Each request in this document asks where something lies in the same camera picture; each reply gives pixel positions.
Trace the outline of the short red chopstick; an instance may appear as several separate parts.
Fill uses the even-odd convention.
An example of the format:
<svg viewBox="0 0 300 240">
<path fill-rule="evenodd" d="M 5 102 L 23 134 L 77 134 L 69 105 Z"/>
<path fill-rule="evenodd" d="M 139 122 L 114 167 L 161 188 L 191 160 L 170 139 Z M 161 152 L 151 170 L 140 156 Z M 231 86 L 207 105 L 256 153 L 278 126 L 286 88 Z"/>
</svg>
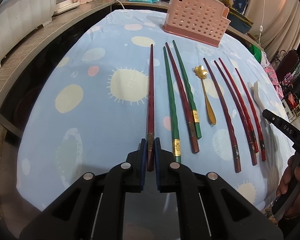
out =
<svg viewBox="0 0 300 240">
<path fill-rule="evenodd" d="M 255 126 L 256 126 L 256 129 L 257 129 L 257 134 L 258 134 L 258 142 L 259 142 L 259 145 L 260 145 L 260 153 L 261 153 L 261 158 L 262 158 L 262 161 L 266 161 L 267 159 L 267 156 L 266 156 L 266 148 L 265 148 L 265 144 L 264 144 L 264 139 L 263 139 L 263 134 L 262 134 L 262 129 L 261 129 L 261 125 L 260 125 L 260 122 L 259 122 L 259 119 L 258 119 L 258 115 L 257 115 L 257 112 L 256 112 L 256 109 L 255 109 L 255 106 L 254 106 L 254 103 L 252 101 L 252 98 L 248 92 L 248 88 L 247 86 L 245 85 L 242 77 L 241 77 L 241 74 L 239 73 L 238 69 L 235 68 L 236 72 L 237 72 L 237 75 L 240 79 L 240 82 L 242 84 L 242 87 L 245 91 L 245 94 L 247 96 L 247 99 L 248 99 L 248 102 L 249 102 L 249 105 L 250 105 L 250 108 L 251 108 L 251 112 L 253 114 L 253 117 L 254 117 L 254 121 L 255 121 Z"/>
</svg>

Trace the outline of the dark red chopstick silver band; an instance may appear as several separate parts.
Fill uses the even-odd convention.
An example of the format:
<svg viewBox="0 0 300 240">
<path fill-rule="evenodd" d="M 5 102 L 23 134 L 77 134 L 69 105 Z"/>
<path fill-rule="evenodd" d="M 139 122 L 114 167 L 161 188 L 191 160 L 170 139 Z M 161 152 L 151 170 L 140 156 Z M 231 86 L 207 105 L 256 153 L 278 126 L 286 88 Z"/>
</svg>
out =
<svg viewBox="0 0 300 240">
<path fill-rule="evenodd" d="M 239 150 L 238 150 L 238 143 L 237 143 L 237 140 L 236 140 L 234 127 L 232 125 L 231 118 L 230 118 L 230 115 L 229 115 L 229 112 L 228 112 L 228 108 L 226 106 L 224 96 L 221 92 L 220 86 L 219 86 L 219 84 L 218 84 L 218 82 L 215 78 L 215 75 L 213 74 L 213 72 L 211 70 L 211 67 L 209 66 L 209 63 L 208 63 L 208 61 L 205 57 L 203 58 L 203 61 L 206 65 L 206 67 L 207 67 L 208 72 L 211 75 L 213 84 L 215 86 L 215 89 L 216 89 L 217 94 L 219 96 L 219 100 L 221 102 L 222 110 L 223 110 L 225 120 L 226 120 L 226 124 L 227 124 L 227 127 L 228 127 L 230 143 L 231 143 L 231 148 L 232 148 L 232 155 L 233 155 L 233 158 L 234 158 L 235 172 L 239 173 L 239 172 L 241 172 L 242 169 L 241 169 L 241 162 L 240 162 L 240 156 L 239 156 Z"/>
</svg>

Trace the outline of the green chopstick gold band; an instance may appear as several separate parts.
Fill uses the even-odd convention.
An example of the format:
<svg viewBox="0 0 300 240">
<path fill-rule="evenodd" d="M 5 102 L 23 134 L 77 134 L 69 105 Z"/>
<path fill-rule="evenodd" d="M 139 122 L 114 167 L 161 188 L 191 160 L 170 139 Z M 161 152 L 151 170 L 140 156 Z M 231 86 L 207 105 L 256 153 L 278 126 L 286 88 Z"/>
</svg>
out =
<svg viewBox="0 0 300 240">
<path fill-rule="evenodd" d="M 181 58 L 181 55 L 179 53 L 177 44 L 176 44 L 175 40 L 173 40 L 172 42 L 173 42 L 173 47 L 175 49 L 175 53 L 176 53 L 176 56 L 177 56 L 177 59 L 178 59 L 178 62 L 179 62 L 181 74 L 182 74 L 182 77 L 183 77 L 183 81 L 184 81 L 184 85 L 185 85 L 185 89 L 186 89 L 186 95 L 187 95 L 187 99 L 188 99 L 188 102 L 189 102 L 190 110 L 191 110 L 191 113 L 192 113 L 192 117 L 194 119 L 194 126 L 195 126 L 195 130 L 196 130 L 196 136 L 197 136 L 197 139 L 200 139 L 202 137 L 202 133 L 201 133 L 201 129 L 200 129 L 199 115 L 198 115 L 197 107 L 196 107 L 196 104 L 194 102 L 193 93 L 191 91 L 191 85 L 189 83 L 187 72 L 186 72 L 183 60 Z"/>
<path fill-rule="evenodd" d="M 173 148 L 175 161 L 181 163 L 181 146 L 180 146 L 177 109 L 175 106 L 173 84 L 172 84 L 171 71 L 170 71 L 170 65 L 168 61 L 168 54 L 167 54 L 166 47 L 163 47 L 163 52 L 164 52 L 168 99 L 169 99 L 169 107 L 170 107 L 171 133 L 172 133 L 172 145 L 173 145 L 172 148 Z"/>
</svg>

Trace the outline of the dark red chopstick gold band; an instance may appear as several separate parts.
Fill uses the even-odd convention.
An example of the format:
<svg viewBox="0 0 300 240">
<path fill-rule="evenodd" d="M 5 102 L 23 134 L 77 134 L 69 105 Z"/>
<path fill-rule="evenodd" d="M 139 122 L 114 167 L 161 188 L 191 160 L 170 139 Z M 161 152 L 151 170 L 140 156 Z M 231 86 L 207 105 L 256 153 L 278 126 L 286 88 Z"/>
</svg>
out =
<svg viewBox="0 0 300 240">
<path fill-rule="evenodd" d="M 149 58 L 149 84 L 148 84 L 148 118 L 147 118 L 147 171 L 154 170 L 154 154 L 152 153 L 154 143 L 154 49 L 150 47 Z"/>
</svg>

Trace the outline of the gold flower spoon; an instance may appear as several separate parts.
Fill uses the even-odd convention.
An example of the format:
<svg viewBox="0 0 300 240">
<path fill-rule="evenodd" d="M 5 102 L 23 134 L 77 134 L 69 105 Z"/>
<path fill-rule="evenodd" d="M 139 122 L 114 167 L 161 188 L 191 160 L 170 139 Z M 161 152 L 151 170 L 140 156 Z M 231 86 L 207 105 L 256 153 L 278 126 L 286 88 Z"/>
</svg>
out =
<svg viewBox="0 0 300 240">
<path fill-rule="evenodd" d="M 215 117 L 215 114 L 211 107 L 211 104 L 209 102 L 209 98 L 207 97 L 207 92 L 206 92 L 205 85 L 204 85 L 204 80 L 206 79 L 208 72 L 207 72 L 207 70 L 204 69 L 204 67 L 202 65 L 200 65 L 200 66 L 197 66 L 194 68 L 194 73 L 200 79 L 200 81 L 202 83 L 208 119 L 211 124 L 215 125 L 216 117 Z"/>
</svg>

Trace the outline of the pink floral clothing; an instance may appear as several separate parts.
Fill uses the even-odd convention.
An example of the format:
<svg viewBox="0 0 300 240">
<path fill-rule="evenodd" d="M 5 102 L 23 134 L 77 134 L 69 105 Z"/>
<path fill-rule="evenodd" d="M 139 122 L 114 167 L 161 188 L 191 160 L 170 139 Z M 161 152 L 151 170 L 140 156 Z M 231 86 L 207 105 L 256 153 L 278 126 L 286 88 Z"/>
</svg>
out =
<svg viewBox="0 0 300 240">
<path fill-rule="evenodd" d="M 272 85 L 274 86 L 276 93 L 278 94 L 280 100 L 283 99 L 283 91 L 281 88 L 281 85 L 277 79 L 277 75 L 275 73 L 275 69 L 272 67 L 271 63 L 269 62 L 267 58 L 266 52 L 262 52 L 262 59 L 265 60 L 266 66 L 264 67 L 264 71 L 267 73 L 267 76 L 269 77 Z"/>
</svg>

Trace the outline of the beige curtain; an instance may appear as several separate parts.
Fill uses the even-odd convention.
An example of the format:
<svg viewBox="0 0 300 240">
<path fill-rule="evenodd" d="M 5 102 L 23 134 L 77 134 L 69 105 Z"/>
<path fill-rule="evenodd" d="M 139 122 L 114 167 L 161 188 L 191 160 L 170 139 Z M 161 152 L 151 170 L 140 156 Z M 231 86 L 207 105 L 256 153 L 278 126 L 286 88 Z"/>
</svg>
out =
<svg viewBox="0 0 300 240">
<path fill-rule="evenodd" d="M 269 60 L 277 51 L 298 48 L 300 44 L 299 0 L 249 0 L 244 15 L 253 21 L 249 34 L 260 41 Z"/>
</svg>

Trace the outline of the stacked yellow blue bowls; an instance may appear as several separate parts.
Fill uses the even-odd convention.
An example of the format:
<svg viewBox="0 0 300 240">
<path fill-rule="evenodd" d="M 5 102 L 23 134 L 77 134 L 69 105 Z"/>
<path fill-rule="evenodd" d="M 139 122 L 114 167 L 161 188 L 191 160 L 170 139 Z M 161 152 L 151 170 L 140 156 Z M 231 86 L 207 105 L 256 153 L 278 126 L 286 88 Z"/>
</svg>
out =
<svg viewBox="0 0 300 240">
<path fill-rule="evenodd" d="M 254 24 L 241 14 L 229 12 L 227 18 L 230 20 L 230 26 L 243 34 L 247 34 Z"/>
</svg>

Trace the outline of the blue polka dot tablecloth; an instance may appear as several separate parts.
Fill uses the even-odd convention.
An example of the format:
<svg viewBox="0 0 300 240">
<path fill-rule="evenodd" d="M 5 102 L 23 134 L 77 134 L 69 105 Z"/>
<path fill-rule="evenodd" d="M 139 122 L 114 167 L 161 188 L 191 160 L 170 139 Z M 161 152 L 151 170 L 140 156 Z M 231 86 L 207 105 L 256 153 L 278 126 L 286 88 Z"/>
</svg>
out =
<svg viewBox="0 0 300 240">
<path fill-rule="evenodd" d="M 88 168 L 107 172 L 136 150 L 147 135 L 150 47 L 154 49 L 155 136 L 172 150 L 170 108 L 163 47 L 177 59 L 175 40 L 197 107 L 202 137 L 199 153 L 191 151 L 177 85 L 173 85 L 181 144 L 181 161 L 192 171 L 215 171 L 258 209 L 275 198 L 275 190 L 294 151 L 292 142 L 275 127 L 262 128 L 266 161 L 253 165 L 238 110 L 226 86 L 219 57 L 245 94 L 235 68 L 248 87 L 260 81 L 266 108 L 286 113 L 277 93 L 253 55 L 238 40 L 224 35 L 218 47 L 165 33 L 166 15 L 150 10 L 116 10 L 92 26 L 66 53 L 38 96 L 18 152 L 17 189 L 42 210 Z M 228 127 L 219 96 L 203 61 L 206 58 L 224 96 L 241 162 L 235 172 Z M 202 83 L 194 68 L 202 65 L 207 97 L 216 117 L 210 123 Z"/>
</svg>

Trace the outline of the pink perforated utensil holder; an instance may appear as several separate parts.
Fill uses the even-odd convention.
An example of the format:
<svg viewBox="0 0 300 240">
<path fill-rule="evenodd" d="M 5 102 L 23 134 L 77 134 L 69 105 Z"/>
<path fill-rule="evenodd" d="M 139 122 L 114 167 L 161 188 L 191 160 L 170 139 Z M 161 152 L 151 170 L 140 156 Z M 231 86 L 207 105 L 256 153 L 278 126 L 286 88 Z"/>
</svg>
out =
<svg viewBox="0 0 300 240">
<path fill-rule="evenodd" d="M 163 30 L 218 47 L 230 24 L 228 13 L 218 0 L 170 0 Z"/>
</svg>

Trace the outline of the white dish drainer bin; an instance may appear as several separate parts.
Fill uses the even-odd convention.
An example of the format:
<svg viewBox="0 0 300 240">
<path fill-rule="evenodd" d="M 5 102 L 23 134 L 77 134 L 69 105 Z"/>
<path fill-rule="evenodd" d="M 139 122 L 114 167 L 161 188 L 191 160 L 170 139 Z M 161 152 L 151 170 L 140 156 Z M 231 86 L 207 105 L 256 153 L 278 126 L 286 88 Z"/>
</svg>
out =
<svg viewBox="0 0 300 240">
<path fill-rule="evenodd" d="M 56 0 L 3 0 L 0 5 L 0 68 L 2 59 L 25 36 L 52 21 Z"/>
</svg>

